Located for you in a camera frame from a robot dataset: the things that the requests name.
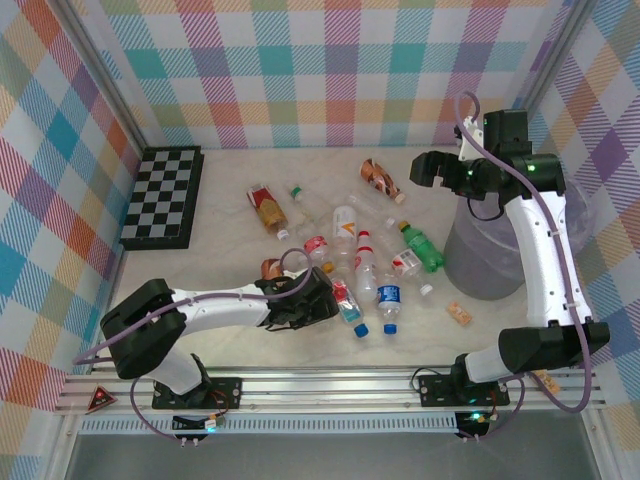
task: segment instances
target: red triangle sticker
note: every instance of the red triangle sticker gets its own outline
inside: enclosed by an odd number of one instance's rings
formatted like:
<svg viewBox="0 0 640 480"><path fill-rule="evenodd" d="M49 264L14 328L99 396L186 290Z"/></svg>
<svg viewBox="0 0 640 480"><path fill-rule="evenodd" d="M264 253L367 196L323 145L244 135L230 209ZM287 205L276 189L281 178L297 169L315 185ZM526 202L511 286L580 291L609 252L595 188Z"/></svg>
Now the red triangle sticker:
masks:
<svg viewBox="0 0 640 480"><path fill-rule="evenodd" d="M104 387L98 385L91 396L91 401L89 402L89 410L87 413L95 412L96 410L100 410L107 405L111 405L118 399L111 395Z"/></svg>

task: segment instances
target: white bottle cap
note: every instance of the white bottle cap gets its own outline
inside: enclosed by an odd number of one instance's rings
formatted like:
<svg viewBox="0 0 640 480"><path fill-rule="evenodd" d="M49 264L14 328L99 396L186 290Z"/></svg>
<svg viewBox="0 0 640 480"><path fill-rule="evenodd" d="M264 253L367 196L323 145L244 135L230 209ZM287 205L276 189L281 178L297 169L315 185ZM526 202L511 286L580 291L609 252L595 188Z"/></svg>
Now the white bottle cap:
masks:
<svg viewBox="0 0 640 480"><path fill-rule="evenodd" d="M422 287L420 287L420 294L421 295L427 295L428 293L431 293L433 291L433 287L431 285L429 285L428 283L426 285L423 285Z"/></svg>

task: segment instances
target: robotic arm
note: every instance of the robotic arm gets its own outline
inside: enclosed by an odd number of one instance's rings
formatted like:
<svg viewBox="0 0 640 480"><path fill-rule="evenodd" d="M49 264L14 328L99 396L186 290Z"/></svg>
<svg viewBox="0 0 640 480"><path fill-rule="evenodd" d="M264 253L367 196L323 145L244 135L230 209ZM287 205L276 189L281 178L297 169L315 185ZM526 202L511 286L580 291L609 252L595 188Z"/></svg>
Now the robotic arm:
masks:
<svg viewBox="0 0 640 480"><path fill-rule="evenodd" d="M482 158L462 139L460 155L423 153L413 161L410 179L431 187L435 176L456 195L484 200L487 192L497 192L499 206L510 219L520 246L528 297L530 326L503 330L498 343L481 352L456 359L452 376L460 395L473 391L475 384L538 369L556 369L579 364L582 351L569 309L576 308L587 338L589 354L609 341L606 323L594 323L581 289L571 256L565 225L565 183L557 156L532 154L524 110L501 110L484 116L484 132L468 117L464 126L484 149L515 168L540 192L558 232L553 233L538 201L516 178ZM560 235L565 258L558 257L554 235ZM573 303L567 300L562 277L566 265Z"/></svg>
<svg viewBox="0 0 640 480"><path fill-rule="evenodd" d="M118 376L150 377L156 381L156 391L158 383L168 387L173 402L198 408L213 387L198 357L174 348L176 341L195 332L233 325L269 330L288 323L289 327L282 328L296 330L336 315L338 306L331 281L319 268L314 267L301 289L293 292L305 277L258 280L241 288L215 292L170 289L162 279L148 281L100 322L108 341L149 312L169 307L155 321L109 347ZM183 305L170 308L176 303Z"/></svg>

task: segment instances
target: water bottle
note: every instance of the water bottle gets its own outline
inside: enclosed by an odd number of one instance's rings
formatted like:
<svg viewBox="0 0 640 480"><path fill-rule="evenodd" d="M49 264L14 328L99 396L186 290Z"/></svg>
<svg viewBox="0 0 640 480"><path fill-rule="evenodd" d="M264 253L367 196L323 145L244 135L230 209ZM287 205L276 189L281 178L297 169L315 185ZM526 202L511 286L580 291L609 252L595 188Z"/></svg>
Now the water bottle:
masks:
<svg viewBox="0 0 640 480"><path fill-rule="evenodd" d="M333 250L336 268L343 274L349 273L353 266L358 239L356 211L343 205L333 211Z"/></svg>
<svg viewBox="0 0 640 480"><path fill-rule="evenodd" d="M409 222L400 222L398 229L402 232L407 246L418 256L427 272L434 273L444 265L442 254L436 250L422 231L413 228Z"/></svg>
<svg viewBox="0 0 640 480"><path fill-rule="evenodd" d="M304 251L309 254L311 261L314 265L318 265L322 268L324 273L331 273L335 269L333 261L331 260L329 244L324 238L321 232L321 228L311 220L306 220L304 223L298 225L295 228L296 236L303 243ZM303 264L301 268L306 266L306 257L303 257Z"/></svg>
<svg viewBox="0 0 640 480"><path fill-rule="evenodd" d="M336 302L338 302L340 316L347 325L353 328L356 337L366 337L369 333L369 329L364 323L362 309L349 290L347 282L336 272L330 274L329 278L333 284L333 296L335 297Z"/></svg>
<svg viewBox="0 0 640 480"><path fill-rule="evenodd" d="M355 208L358 213L366 215L371 220L375 221L378 226L383 228L391 228L396 225L396 219L393 217L380 215L380 210L374 206L374 202L356 193L350 193L345 198L347 205Z"/></svg>
<svg viewBox="0 0 640 480"><path fill-rule="evenodd" d="M329 205L311 190L303 190L298 183L287 186L287 190L302 214L313 222L322 222L330 212Z"/></svg>
<svg viewBox="0 0 640 480"><path fill-rule="evenodd" d="M394 272L398 276L408 278L415 283L420 289L421 295L427 295L433 290L433 287L429 283L429 278L424 271L422 262L410 248L405 248L402 238L394 230L381 229L377 231L376 241L386 255L391 258L391 266Z"/></svg>
<svg viewBox="0 0 640 480"><path fill-rule="evenodd" d="M355 259L356 297L361 302L373 302L378 296L375 269L376 257L371 247L369 232L362 230L358 234L358 250Z"/></svg>
<svg viewBox="0 0 640 480"><path fill-rule="evenodd" d="M384 333L387 335L395 335L398 331L400 307L400 287L396 276L385 272L381 275L378 287L378 310L382 313Z"/></svg>

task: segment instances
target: blue bottle cap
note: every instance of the blue bottle cap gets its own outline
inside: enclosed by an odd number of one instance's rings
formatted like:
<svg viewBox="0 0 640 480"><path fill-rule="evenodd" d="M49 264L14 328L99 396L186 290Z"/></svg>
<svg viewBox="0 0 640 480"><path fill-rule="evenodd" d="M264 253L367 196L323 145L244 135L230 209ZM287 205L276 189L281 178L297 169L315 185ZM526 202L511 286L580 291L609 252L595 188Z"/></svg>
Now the blue bottle cap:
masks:
<svg viewBox="0 0 640 480"><path fill-rule="evenodd" d="M356 332L356 336L358 338L366 337L367 334L369 333L369 329L364 323L361 323L360 325L358 325L356 328L353 329L353 331Z"/></svg>

